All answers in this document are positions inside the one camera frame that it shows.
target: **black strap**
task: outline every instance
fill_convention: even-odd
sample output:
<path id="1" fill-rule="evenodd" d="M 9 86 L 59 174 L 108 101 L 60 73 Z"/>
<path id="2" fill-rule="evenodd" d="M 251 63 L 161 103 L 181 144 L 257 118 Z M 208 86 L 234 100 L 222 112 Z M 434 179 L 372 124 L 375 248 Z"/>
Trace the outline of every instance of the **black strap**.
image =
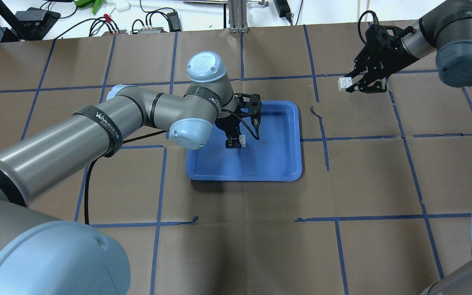
<path id="1" fill-rule="evenodd" d="M 185 92 L 185 95 L 196 95 L 210 102 L 212 106 L 216 109 L 218 116 L 221 113 L 221 98 L 216 94 L 216 92 L 202 87 L 202 86 L 190 86 L 189 89 Z"/>
<path id="2" fill-rule="evenodd" d="M 162 95 L 163 95 L 163 92 L 158 93 L 158 95 L 156 95 L 156 97 L 154 97 L 154 100 L 152 101 L 152 106 L 150 106 L 150 117 L 149 117 L 149 119 L 150 119 L 150 124 L 154 128 L 158 128 L 158 127 L 156 127 L 156 123 L 154 122 L 154 110 L 156 109 L 156 103 L 158 103 L 158 100 Z"/>
<path id="3" fill-rule="evenodd" d="M 83 115 L 89 118 L 90 120 L 94 121 L 109 135 L 109 149 L 104 154 L 105 157 L 112 157 L 117 151 L 120 150 L 123 144 L 123 136 L 121 136 L 120 129 L 118 126 L 112 121 L 110 116 L 107 116 L 102 110 L 94 107 L 94 106 L 84 106 L 80 108 L 77 112 L 73 114 L 75 115 Z"/>
<path id="4" fill-rule="evenodd" d="M 0 189 L 8 198 L 11 203 L 17 204 L 19 206 L 26 207 L 27 204 L 25 203 L 25 198 L 19 189 L 16 187 L 14 182 L 3 172 L 0 170 Z"/>

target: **gray robot arm segment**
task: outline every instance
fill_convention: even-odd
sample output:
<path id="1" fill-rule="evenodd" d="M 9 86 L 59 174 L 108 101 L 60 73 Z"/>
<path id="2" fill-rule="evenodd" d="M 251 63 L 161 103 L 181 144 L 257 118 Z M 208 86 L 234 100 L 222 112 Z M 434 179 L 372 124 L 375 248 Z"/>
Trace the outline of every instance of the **gray robot arm segment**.
<path id="1" fill-rule="evenodd" d="M 201 86 L 214 97 L 202 97 L 203 92 L 178 97 L 126 86 L 112 99 L 91 109 L 95 112 L 90 115 L 76 113 L 63 123 L 0 151 L 0 199 L 29 205 L 94 159 L 113 154 L 118 146 L 112 144 L 107 128 L 117 133 L 120 138 L 116 140 L 120 142 L 143 125 L 172 129 L 172 140 L 188 148 L 200 148 L 221 115 L 221 106 L 230 106 L 234 99 L 227 75 L 192 86 Z M 195 134 L 202 128 L 205 132 Z"/>

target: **white block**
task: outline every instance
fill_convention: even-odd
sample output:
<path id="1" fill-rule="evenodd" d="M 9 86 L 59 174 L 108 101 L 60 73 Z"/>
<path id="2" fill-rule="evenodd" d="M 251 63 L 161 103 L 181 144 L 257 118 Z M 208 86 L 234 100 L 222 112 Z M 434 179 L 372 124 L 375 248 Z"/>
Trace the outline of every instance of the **white block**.
<path id="1" fill-rule="evenodd" d="M 118 1 L 116 3 L 116 9 L 118 11 L 126 11 L 131 8 L 131 4 L 128 1 Z"/>
<path id="2" fill-rule="evenodd" d="M 350 86 L 352 86 L 352 78 L 351 77 L 342 77 L 342 78 L 338 79 L 338 89 L 340 91 L 345 91 Z"/>

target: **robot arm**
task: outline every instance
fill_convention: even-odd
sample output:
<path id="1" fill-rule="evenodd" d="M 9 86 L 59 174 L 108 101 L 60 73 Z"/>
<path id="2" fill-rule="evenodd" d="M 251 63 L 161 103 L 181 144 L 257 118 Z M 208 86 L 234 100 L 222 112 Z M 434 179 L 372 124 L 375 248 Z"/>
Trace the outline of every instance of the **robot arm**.
<path id="1" fill-rule="evenodd" d="M 238 138 L 240 120 L 228 118 L 251 116 L 242 106 L 261 106 L 259 99 L 235 97 L 214 52 L 195 55 L 187 70 L 193 82 L 185 97 L 118 85 L 98 106 L 0 151 L 0 294 L 126 293 L 129 262 L 116 241 L 26 207 L 94 159 L 114 155 L 141 126 L 168 130 L 188 149 L 203 147 L 218 120 Z M 257 129 L 260 109 L 253 110 Z"/>
<path id="2" fill-rule="evenodd" d="M 340 90 L 385 92 L 386 79 L 435 49 L 438 75 L 448 86 L 472 86 L 472 0 L 447 0 L 405 29 L 382 26 L 373 15 L 367 42 Z M 367 71 L 356 83 L 352 78 Z"/>

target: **plastic tray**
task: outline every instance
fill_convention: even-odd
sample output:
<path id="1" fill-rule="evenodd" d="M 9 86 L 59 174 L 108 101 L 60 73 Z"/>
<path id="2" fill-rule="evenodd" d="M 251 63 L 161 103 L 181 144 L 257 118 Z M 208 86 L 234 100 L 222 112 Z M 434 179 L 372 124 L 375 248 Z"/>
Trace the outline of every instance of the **plastic tray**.
<path id="1" fill-rule="evenodd" d="M 187 151 L 185 170 L 193 180 L 294 181 L 302 175 L 300 117 L 290 101 L 262 101 L 260 140 L 241 125 L 247 146 L 226 149 L 225 133 L 214 127 L 206 145 Z M 250 118 L 244 119 L 249 126 Z"/>

